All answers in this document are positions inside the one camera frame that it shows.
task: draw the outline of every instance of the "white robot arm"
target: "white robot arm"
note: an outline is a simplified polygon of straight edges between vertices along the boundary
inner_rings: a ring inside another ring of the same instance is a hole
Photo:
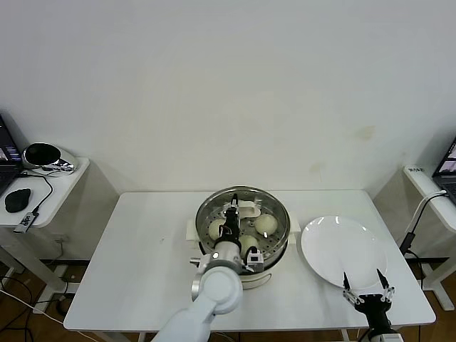
[[[242,298],[238,274],[246,265],[241,260],[237,196],[225,212],[226,222],[219,227],[214,252],[190,263],[198,267],[192,284],[193,303],[178,311],[153,339],[154,342],[207,342],[215,315],[233,311]]]
[[[178,311],[154,342],[207,342],[215,315],[233,311],[242,298],[241,279],[225,266],[210,269],[201,278],[199,295],[188,309]]]

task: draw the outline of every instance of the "wire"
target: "wire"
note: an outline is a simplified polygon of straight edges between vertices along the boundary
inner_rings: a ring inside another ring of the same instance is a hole
[[[441,190],[441,191],[437,191],[437,192],[433,192],[432,194],[428,194],[426,196],[423,197],[423,199],[420,201],[420,203],[418,204],[418,206],[416,207],[416,210],[415,212],[413,213],[413,216],[412,216],[412,219],[410,220],[410,223],[408,224],[407,226],[407,229],[404,231],[404,233],[407,233],[410,231],[410,228],[412,227],[413,225],[413,222],[415,221],[415,218],[416,218],[416,215],[418,214],[418,212],[420,211],[420,208],[421,206],[426,202],[427,204],[427,201],[429,199],[432,199],[432,198],[435,198],[437,197],[436,195],[445,195],[447,192],[445,190]]]
[[[45,176],[49,176],[49,175],[52,175],[53,173],[56,173],[56,172],[60,172],[60,170],[51,171],[50,173],[46,173],[46,174],[45,174]]]
[[[420,218],[423,215],[423,212],[425,211],[426,205],[430,202],[430,200],[432,200],[433,198],[436,198],[436,197],[446,196],[446,195],[447,195],[447,192],[445,191],[445,193],[442,193],[442,194],[439,194],[439,195],[435,195],[434,197],[430,197],[429,199],[426,200],[425,204],[423,205],[423,208],[420,211],[420,214],[418,215],[416,223],[413,226],[412,233],[415,233],[415,229],[418,226],[418,222],[420,221]]]
[[[57,323],[63,325],[63,322],[60,322],[58,319],[55,319],[54,317],[50,317],[46,312],[44,312],[44,311],[42,311],[42,310],[40,310],[40,309],[34,308],[34,307],[31,306],[31,305],[28,305],[28,304],[27,304],[25,301],[23,301],[22,299],[19,299],[19,298],[17,298],[16,296],[13,296],[12,294],[9,294],[8,292],[6,292],[6,291],[4,291],[4,290],[2,290],[2,289],[0,289],[0,292],[6,294],[7,296],[10,296],[10,297],[13,298],[13,299],[16,299],[17,301],[20,301],[23,305],[28,306],[28,307],[29,307],[30,309],[32,309],[32,310],[40,311],[40,312],[41,312],[44,316],[46,316],[47,318],[51,319],[51,320],[54,321],[54,322],[57,322]],[[80,331],[76,331],[76,333],[79,333],[80,335],[82,335],[82,336],[88,338],[89,340],[98,342],[98,341],[95,340],[94,338],[91,338],[90,336],[87,336],[87,335],[85,335],[84,333],[81,333]]]
[[[216,335],[225,337],[229,342],[236,342],[234,338],[229,337],[226,333],[215,333]]]
[[[423,264],[421,264],[421,258],[410,250],[408,250],[407,253],[412,254],[417,259],[418,264],[420,265],[420,283],[421,283],[421,291],[422,291],[424,274],[423,274]],[[418,342],[421,342],[421,326],[418,326]]]
[[[418,223],[420,222],[420,218],[423,215],[423,212],[425,211],[426,205],[428,205],[428,203],[432,199],[439,197],[439,196],[447,196],[447,192],[444,190],[439,191],[439,192],[434,192],[433,194],[430,194],[421,200],[420,204],[418,205],[418,207],[415,210],[415,214],[413,214],[413,217],[412,217],[410,223],[408,224],[407,229],[405,230],[406,234],[405,234],[402,242],[400,243],[399,250],[402,255],[405,255],[412,246],[412,242],[413,242],[414,238],[416,237],[416,235],[415,235],[416,227],[418,226]]]
[[[45,265],[52,265],[55,260],[60,259],[63,256],[63,241],[60,239],[58,240],[58,243],[60,244],[60,254]]]
[[[47,180],[47,178],[45,176],[40,176],[40,175],[29,175],[28,173],[21,173],[20,175],[18,175],[18,177],[37,177],[37,178],[43,178],[44,181],[46,182],[46,184],[49,186],[49,189],[51,189],[49,191],[49,193],[38,203],[38,205],[35,207],[35,209],[32,210],[32,212],[34,214],[36,214],[38,212],[38,209],[40,208],[40,206],[43,204],[44,201],[46,201],[49,196],[51,196],[52,192],[54,191],[54,188],[52,187],[52,184]]]
[[[66,281],[66,286],[65,286],[65,291],[62,293],[63,296],[65,296],[67,290],[68,290],[68,281]],[[44,286],[40,291],[39,291],[39,294],[44,290],[46,286]],[[32,305],[35,306],[36,304],[38,303],[51,303],[52,301],[55,301],[55,300],[50,300],[50,301],[35,301]],[[24,328],[26,330],[30,330],[29,329],[29,320],[30,320],[30,317],[31,317],[31,314],[32,314],[33,310],[30,310],[28,309],[28,313],[27,313],[27,318],[26,318],[26,324],[24,326]]]
[[[23,283],[22,281],[18,280],[18,279],[15,279],[15,278],[11,278],[10,276],[1,276],[1,279],[0,279],[0,284],[1,284],[1,287],[2,287],[2,290],[4,291],[5,288],[4,288],[4,285],[3,285],[3,279],[10,279],[10,280],[13,280],[13,281],[16,281],[18,283],[20,283],[20,285],[22,285],[28,292],[29,296],[30,296],[30,303],[32,302],[33,300],[33,296],[31,294],[31,291],[30,291],[30,288],[25,285],[25,283]],[[24,315],[25,313],[27,312],[27,309],[25,309],[24,311],[22,311],[19,315],[17,315],[16,317],[14,317],[13,319],[10,320],[10,322],[8,322],[3,328],[0,329],[0,333],[2,333],[3,331],[5,330],[8,330],[9,329],[9,326],[17,319],[19,319],[22,315]]]
[[[24,330],[24,333],[26,334],[25,341],[27,341],[27,333],[30,335],[31,342],[35,341],[29,328],[6,328],[5,330]]]

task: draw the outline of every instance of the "white side table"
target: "white side table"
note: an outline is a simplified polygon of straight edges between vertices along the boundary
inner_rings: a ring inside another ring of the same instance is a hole
[[[33,229],[35,235],[50,242],[50,246],[55,249],[55,253],[59,253],[54,240],[43,232],[41,229],[46,226],[56,215],[65,199],[70,194],[76,183],[81,178],[82,174],[87,170],[89,165],[88,158],[78,158],[79,167],[71,175],[63,177],[47,177],[48,181],[53,186],[52,195],[40,206],[39,216],[36,218],[30,229]],[[9,213],[5,210],[5,196],[8,193],[23,189],[30,188],[32,190],[30,202],[26,209]],[[31,245],[28,243],[27,233],[17,234],[12,232],[12,227],[15,227],[24,217],[25,213],[31,211],[49,192],[49,186],[37,177],[17,178],[14,180],[9,188],[0,196],[0,246],[3,252],[0,254],[0,259],[13,266],[11,257],[22,263],[27,269],[34,273],[38,278],[43,280],[48,286],[44,289],[39,301],[49,300],[54,293],[75,293],[78,288],[77,283],[67,284],[61,280],[61,276],[66,270],[65,265],[59,265],[56,270],[52,272],[45,264],[43,264],[38,257],[34,254]],[[47,303],[38,304],[38,309],[46,309]]]
[[[404,167],[404,173],[413,185],[415,185],[418,192],[422,196],[426,196],[441,190],[432,180],[432,173],[436,167],[437,166],[420,167],[416,165],[407,165]],[[455,204],[446,197],[437,197],[433,199],[429,205],[445,227],[452,233],[456,233]],[[455,271],[456,248],[453,248],[450,252],[450,258],[435,270],[432,270],[429,264],[423,264],[423,272],[426,275],[423,280],[423,289],[425,291],[433,291],[445,311],[455,310],[455,306],[443,289],[441,282]]]

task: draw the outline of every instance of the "table leg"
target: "table leg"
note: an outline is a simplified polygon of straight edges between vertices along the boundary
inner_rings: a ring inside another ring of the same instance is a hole
[[[111,333],[103,331],[92,331],[96,336],[102,338],[106,342],[130,342],[122,333]]]
[[[9,229],[1,230],[1,246],[22,263],[30,272],[57,291],[64,290],[66,284],[58,278],[35,254],[23,244]]]
[[[347,329],[341,329],[342,339],[343,342],[350,342],[350,338],[348,337]]]
[[[64,274],[66,269],[68,268],[67,265],[58,265],[56,269],[54,270],[54,274],[61,278]],[[56,291],[50,286],[46,286],[41,292],[40,298],[38,299],[38,303],[35,305],[35,309],[33,310],[33,313],[35,314],[42,314],[43,311],[46,311],[49,301],[52,299],[52,296],[54,294],[75,294],[78,290],[79,283],[71,283],[68,282],[68,286],[66,286],[66,291]]]
[[[16,269],[11,267],[4,276],[0,276],[1,285],[5,287],[16,273]]]
[[[16,272],[22,273],[24,272],[24,266],[15,260],[8,252],[6,252],[3,248],[0,247],[0,261],[3,262],[7,267],[10,269],[15,269]]]
[[[423,264],[423,272],[426,275],[423,280],[423,289],[433,291],[442,309],[445,311],[453,311],[455,310],[455,306],[440,282],[455,271],[456,249],[453,249],[450,258],[435,270],[432,270],[429,264]]]
[[[140,333],[140,336],[138,337],[138,342],[145,342],[145,333]]]

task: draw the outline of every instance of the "computer mouse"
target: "computer mouse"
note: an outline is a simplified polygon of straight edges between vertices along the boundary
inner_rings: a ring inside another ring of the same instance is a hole
[[[31,190],[30,189],[19,189],[10,192],[5,197],[5,208],[7,212],[20,212],[27,208],[29,205]]]

